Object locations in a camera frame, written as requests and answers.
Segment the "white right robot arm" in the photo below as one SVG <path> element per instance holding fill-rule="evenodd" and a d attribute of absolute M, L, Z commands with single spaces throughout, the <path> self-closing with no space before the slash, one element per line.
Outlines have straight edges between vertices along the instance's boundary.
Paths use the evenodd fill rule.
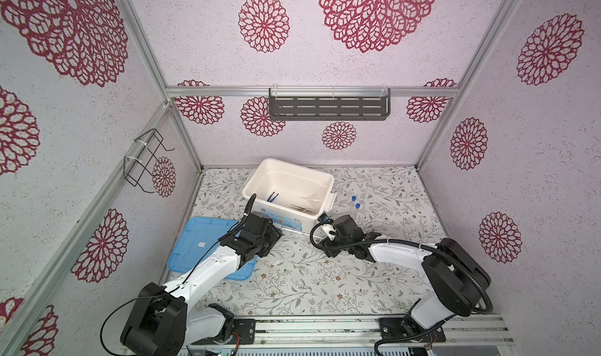
<path fill-rule="evenodd" d="M 312 246 L 327 257 L 346 252 L 358 260 L 408 268 L 424 274 L 431 293 L 416 301 L 402 320 L 406 334 L 431 332 L 460 316 L 489 315 L 494 306 L 488 295 L 491 277 L 451 238 L 434 244 L 418 243 L 364 232 L 349 216 L 324 220 L 311 229 Z"/>

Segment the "white plastic storage bin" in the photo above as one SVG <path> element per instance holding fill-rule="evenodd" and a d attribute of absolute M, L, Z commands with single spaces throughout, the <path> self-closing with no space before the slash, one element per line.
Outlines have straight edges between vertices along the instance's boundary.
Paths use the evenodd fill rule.
<path fill-rule="evenodd" d="M 334 183 L 335 177 L 325 171 L 267 158 L 247 179 L 242 195 L 247 200 L 255 195 L 253 211 L 267 215 L 275 225 L 310 232 L 319 217 L 332 210 L 336 200 Z M 279 196 L 268 203 L 272 192 Z M 291 204 L 311 208 L 315 214 L 294 211 Z"/>

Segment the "metal tweezers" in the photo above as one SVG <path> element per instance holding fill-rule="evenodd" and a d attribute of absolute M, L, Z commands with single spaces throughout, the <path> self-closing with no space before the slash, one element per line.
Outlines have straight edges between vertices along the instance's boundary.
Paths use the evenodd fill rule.
<path fill-rule="evenodd" d="M 307 214 L 307 215 L 315 214 L 315 212 L 311 208 L 300 207 L 300 206 L 293 205 L 293 204 L 290 205 L 290 209 L 292 209 L 294 211 L 298 211 L 300 213 Z"/>

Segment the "blue pen dropper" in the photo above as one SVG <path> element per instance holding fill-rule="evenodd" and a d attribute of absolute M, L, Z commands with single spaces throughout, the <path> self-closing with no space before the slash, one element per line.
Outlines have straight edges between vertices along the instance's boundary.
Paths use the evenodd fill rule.
<path fill-rule="evenodd" d="M 273 203 L 277 199 L 278 196 L 279 196 L 279 193 L 272 192 L 271 195 L 268 197 L 267 202 Z"/>

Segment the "white glass stirring rod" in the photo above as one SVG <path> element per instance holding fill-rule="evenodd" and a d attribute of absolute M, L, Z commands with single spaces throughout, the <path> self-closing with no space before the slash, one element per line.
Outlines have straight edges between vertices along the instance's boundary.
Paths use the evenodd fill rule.
<path fill-rule="evenodd" d="M 310 237 L 310 233 L 307 233 L 307 232 L 302 232 L 302 231 L 297 231 L 297 230 L 295 230 L 295 229 L 288 229 L 288 228 L 285 228 L 285 227 L 284 227 L 284 228 L 282 228 L 281 230 L 282 230 L 283 232 L 291 232 L 291 233 L 294 233 L 294 234 L 297 234 L 297 235 L 301 235 L 301 236 Z M 313 238 L 314 238 L 314 239 L 316 239 L 316 240 L 322 240 L 322 239 L 323 239 L 323 237 L 321 237 L 321 236 L 313 236 Z"/>

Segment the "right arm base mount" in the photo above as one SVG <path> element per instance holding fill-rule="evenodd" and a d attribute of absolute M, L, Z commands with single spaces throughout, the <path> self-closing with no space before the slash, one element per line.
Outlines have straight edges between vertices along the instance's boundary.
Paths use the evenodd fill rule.
<path fill-rule="evenodd" d="M 446 342 L 447 338 L 441 327 L 423 329 L 411 317 L 387 317 L 378 320 L 380 335 L 383 340 L 400 340 L 402 343 L 436 343 Z"/>

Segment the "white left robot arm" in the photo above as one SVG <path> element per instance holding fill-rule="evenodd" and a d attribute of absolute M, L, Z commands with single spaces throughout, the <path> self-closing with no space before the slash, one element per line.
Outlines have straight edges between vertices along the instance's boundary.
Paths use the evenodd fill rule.
<path fill-rule="evenodd" d="M 247 214 L 196 267 L 162 286 L 150 282 L 140 290 L 120 343 L 136 355 L 177 355 L 201 340 L 227 341 L 233 313 L 218 304 L 194 313 L 194 306 L 227 276 L 268 256 L 282 235 L 268 216 Z"/>

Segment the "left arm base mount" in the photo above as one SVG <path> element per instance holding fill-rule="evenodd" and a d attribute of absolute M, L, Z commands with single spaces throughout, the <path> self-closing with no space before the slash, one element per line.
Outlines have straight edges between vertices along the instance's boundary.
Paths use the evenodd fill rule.
<path fill-rule="evenodd" d="M 257 321 L 254 318 L 235 318 L 225 324 L 216 337 L 208 338 L 209 344 L 250 345 L 254 343 Z"/>

